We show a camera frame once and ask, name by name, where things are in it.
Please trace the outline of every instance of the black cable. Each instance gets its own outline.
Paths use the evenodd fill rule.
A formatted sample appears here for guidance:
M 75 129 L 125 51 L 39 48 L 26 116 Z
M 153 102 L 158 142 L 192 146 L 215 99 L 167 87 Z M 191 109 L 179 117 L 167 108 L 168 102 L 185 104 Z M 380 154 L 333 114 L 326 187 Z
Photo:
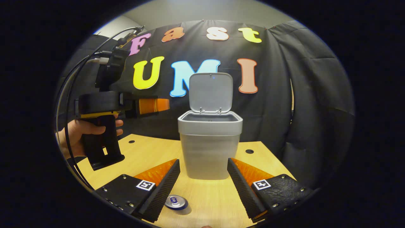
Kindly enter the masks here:
M 93 52 L 92 54 L 90 54 L 90 55 L 88 55 L 86 58 L 84 58 L 84 59 L 85 59 L 84 62 L 87 62 L 87 61 L 90 59 L 90 57 L 93 56 L 104 44 L 106 44 L 108 41 L 112 40 L 112 39 L 113 39 L 114 37 L 116 37 L 117 35 L 121 34 L 122 32 L 128 31 L 128 30 L 137 30 L 137 29 L 138 29 L 138 27 L 127 28 L 127 29 L 124 29 L 124 30 L 122 30 L 121 32 L 119 32 L 119 33 L 113 35 L 112 37 L 108 38 L 108 39 L 107 39 L 106 41 L 104 41 L 99 47 L 97 47 L 97 48 L 94 50 L 94 52 Z M 81 171 L 80 171 L 80 169 L 79 169 L 79 166 L 77 165 L 77 163 L 76 163 L 76 161 L 75 161 L 75 159 L 74 159 L 73 152 L 72 152 L 72 147 L 70 146 L 69 131 L 68 131 L 68 121 L 69 121 L 68 112 L 69 112 L 70 94 L 71 94 L 71 92 L 72 92 L 72 86 L 73 86 L 73 84 L 75 83 L 75 81 L 76 81 L 76 79 L 77 79 L 77 76 L 79 75 L 79 73 L 80 73 L 80 71 L 82 70 L 82 68 L 83 68 L 84 65 L 85 65 L 85 64 L 80 65 L 80 67 L 78 68 L 78 70 L 77 70 L 77 72 L 75 73 L 75 75 L 73 75 L 72 83 L 70 84 L 70 86 L 69 86 L 69 88 L 68 88 L 68 96 L 67 96 L 67 99 L 66 99 L 66 111 L 65 111 L 65 115 L 66 115 L 66 116 L 65 116 L 65 117 L 66 117 L 66 118 L 65 118 L 65 137 L 66 137 L 66 144 L 68 145 L 68 150 L 69 150 L 70 157 L 72 158 L 73 164 L 74 164 L 74 166 L 76 167 L 77 172 L 83 177 L 83 180 L 85 181 L 85 184 L 88 185 L 88 187 L 89 187 L 90 189 L 94 190 L 94 188 L 88 183 L 88 181 L 86 180 L 86 178 L 84 177 L 84 175 L 81 173 Z

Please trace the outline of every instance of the table surface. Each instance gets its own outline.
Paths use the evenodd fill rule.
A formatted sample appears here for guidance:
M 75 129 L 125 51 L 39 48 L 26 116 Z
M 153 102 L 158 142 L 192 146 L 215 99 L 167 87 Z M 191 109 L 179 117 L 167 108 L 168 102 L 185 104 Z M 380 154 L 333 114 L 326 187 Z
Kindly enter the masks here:
M 94 189 L 121 174 L 135 176 L 166 161 L 180 160 L 180 175 L 171 194 L 186 198 L 192 211 L 188 215 L 178 215 L 163 206 L 159 219 L 153 225 L 162 228 L 201 228 L 207 225 L 213 228 L 242 228 L 254 224 L 247 217 L 231 177 L 207 181 L 187 176 L 180 141 L 132 134 L 119 140 L 119 147 L 125 159 L 114 165 L 93 171 L 87 158 L 78 163 Z M 240 142 L 235 158 L 273 176 L 287 174 L 294 178 L 262 142 Z

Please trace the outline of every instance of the ceiling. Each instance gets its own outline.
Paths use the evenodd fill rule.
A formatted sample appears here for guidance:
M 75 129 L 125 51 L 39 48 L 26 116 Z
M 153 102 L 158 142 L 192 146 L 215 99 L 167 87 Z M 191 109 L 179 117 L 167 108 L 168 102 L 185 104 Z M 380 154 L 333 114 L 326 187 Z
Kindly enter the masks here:
M 153 0 L 124 14 L 146 30 L 194 20 L 227 20 L 266 28 L 293 20 L 255 0 Z

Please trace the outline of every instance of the black fabric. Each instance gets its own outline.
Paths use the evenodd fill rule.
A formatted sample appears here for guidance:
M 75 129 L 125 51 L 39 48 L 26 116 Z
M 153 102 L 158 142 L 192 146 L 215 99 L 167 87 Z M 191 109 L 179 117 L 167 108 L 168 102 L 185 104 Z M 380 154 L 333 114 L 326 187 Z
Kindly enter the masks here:
M 185 35 L 163 43 L 164 33 L 183 27 Z M 207 28 L 224 27 L 229 39 L 213 41 L 206 37 Z M 261 43 L 247 41 L 238 28 L 249 27 L 259 32 Z M 262 141 L 303 185 L 317 188 L 328 178 L 343 159 L 350 142 L 354 124 L 354 101 L 351 87 L 339 60 L 313 32 L 297 21 L 273 28 L 229 21 L 191 21 L 163 26 L 151 33 L 139 53 L 127 58 L 121 79 L 112 90 L 132 92 L 139 96 L 157 95 L 170 99 L 170 109 L 158 115 L 139 119 L 124 119 L 123 138 L 129 134 L 179 140 L 177 118 L 190 110 L 188 94 L 170 97 L 173 89 L 176 61 L 188 61 L 194 71 L 206 59 L 221 61 L 218 72 L 233 77 L 232 111 L 243 118 L 241 142 Z M 93 35 L 76 53 L 75 64 L 92 48 L 106 40 Z M 112 41 L 102 50 L 110 50 Z M 165 59 L 160 66 L 159 80 L 149 89 L 138 90 L 133 84 L 133 65 L 148 61 L 143 78 L 150 77 L 150 60 Z M 240 93 L 241 66 L 239 58 L 257 62 L 255 80 L 258 92 Z M 96 64 L 83 68 L 73 88 L 72 101 L 79 95 L 98 91 L 94 87 Z M 294 115 L 291 121 L 291 84 L 294 91 Z

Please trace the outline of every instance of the gray trash can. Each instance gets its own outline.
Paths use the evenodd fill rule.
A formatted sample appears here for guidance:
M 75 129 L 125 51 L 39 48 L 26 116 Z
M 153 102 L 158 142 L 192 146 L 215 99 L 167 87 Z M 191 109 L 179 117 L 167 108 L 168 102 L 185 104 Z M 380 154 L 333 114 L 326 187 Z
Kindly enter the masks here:
M 243 119 L 231 112 L 233 82 L 227 73 L 190 77 L 190 111 L 178 118 L 187 175 L 222 180 L 229 157 L 235 157 Z

